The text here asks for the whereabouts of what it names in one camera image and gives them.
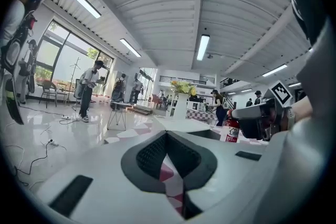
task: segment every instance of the woman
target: woman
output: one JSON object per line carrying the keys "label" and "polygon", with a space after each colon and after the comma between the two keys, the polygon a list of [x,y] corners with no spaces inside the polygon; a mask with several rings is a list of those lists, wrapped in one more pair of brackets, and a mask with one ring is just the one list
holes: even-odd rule
{"label": "woman", "polygon": [[225,117],[225,111],[222,107],[223,97],[218,93],[217,90],[213,90],[211,94],[215,98],[215,104],[213,105],[215,109],[213,109],[212,112],[216,110],[216,116],[218,119],[218,123],[216,124],[216,126],[223,126],[223,121]]}

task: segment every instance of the ceiling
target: ceiling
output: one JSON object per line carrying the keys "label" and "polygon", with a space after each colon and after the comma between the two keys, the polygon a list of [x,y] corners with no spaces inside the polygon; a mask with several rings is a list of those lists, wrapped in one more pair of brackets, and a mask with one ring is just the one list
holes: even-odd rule
{"label": "ceiling", "polygon": [[[220,72],[258,83],[275,78],[291,82],[310,47],[290,16],[257,52],[237,62],[274,30],[291,8],[290,0],[88,0],[102,14],[98,19],[76,0],[51,1],[100,37],[112,53],[141,67]],[[197,61],[201,34],[210,35],[210,41],[203,61]],[[126,55],[121,38],[142,57]],[[288,68],[277,76],[261,76],[284,63]]]}

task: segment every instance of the black and white qr marker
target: black and white qr marker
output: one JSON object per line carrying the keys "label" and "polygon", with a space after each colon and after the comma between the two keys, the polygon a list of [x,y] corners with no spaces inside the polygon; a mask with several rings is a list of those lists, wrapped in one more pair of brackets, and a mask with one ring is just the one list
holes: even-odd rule
{"label": "black and white qr marker", "polygon": [[293,98],[285,84],[283,84],[280,80],[271,85],[264,95],[264,98],[271,97],[275,97],[282,107],[285,107],[285,104]]}

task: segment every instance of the small table with metal legs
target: small table with metal legs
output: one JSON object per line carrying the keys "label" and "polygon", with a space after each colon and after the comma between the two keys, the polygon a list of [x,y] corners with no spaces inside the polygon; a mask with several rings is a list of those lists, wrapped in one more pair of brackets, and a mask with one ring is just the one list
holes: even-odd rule
{"label": "small table with metal legs", "polygon": [[117,107],[117,105],[120,107],[120,115],[119,115],[119,118],[118,118],[117,109],[111,110],[111,114],[110,114],[110,117],[109,117],[109,122],[107,124],[107,130],[109,129],[109,127],[112,123],[112,120],[115,117],[117,125],[119,124],[120,118],[122,118],[122,121],[124,122],[125,131],[126,131],[126,108],[130,108],[132,105],[129,104],[129,103],[121,103],[121,102],[113,102],[113,101],[110,101],[110,103],[114,104],[115,107]]}

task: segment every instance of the fire extinguisher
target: fire extinguisher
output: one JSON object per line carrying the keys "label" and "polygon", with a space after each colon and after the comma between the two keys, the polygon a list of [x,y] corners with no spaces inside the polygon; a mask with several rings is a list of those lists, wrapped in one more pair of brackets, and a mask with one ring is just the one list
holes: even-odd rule
{"label": "fire extinguisher", "polygon": [[238,121],[232,118],[232,110],[229,110],[227,113],[227,120],[224,123],[221,135],[226,142],[237,143],[239,135],[239,123]]}

